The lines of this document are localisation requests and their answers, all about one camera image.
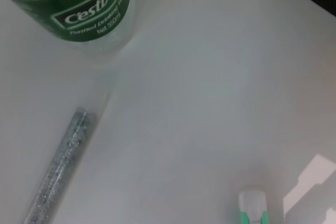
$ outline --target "water bottle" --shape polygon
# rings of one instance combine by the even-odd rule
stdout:
[[[134,0],[12,0],[56,37],[105,52],[130,37]]]

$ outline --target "green label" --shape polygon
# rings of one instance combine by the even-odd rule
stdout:
[[[112,31],[130,0],[13,0],[61,39],[89,41]]]

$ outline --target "silver glitter tube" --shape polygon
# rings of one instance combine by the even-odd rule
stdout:
[[[97,115],[78,108],[39,186],[23,224],[47,224],[97,125]]]

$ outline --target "white surface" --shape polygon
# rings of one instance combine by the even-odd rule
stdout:
[[[316,156],[336,162],[336,18],[309,0],[137,3],[100,67],[0,0],[0,223],[20,222],[98,83],[112,101],[53,224],[234,224],[247,185],[273,224],[335,223],[335,173],[287,195]]]
[[[260,223],[267,211],[266,194],[260,189],[245,189],[238,196],[239,210],[245,212],[250,222]]]

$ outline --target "plastic bottle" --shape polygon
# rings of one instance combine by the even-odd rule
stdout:
[[[134,0],[12,1],[49,32],[89,53],[116,49],[133,28]]]

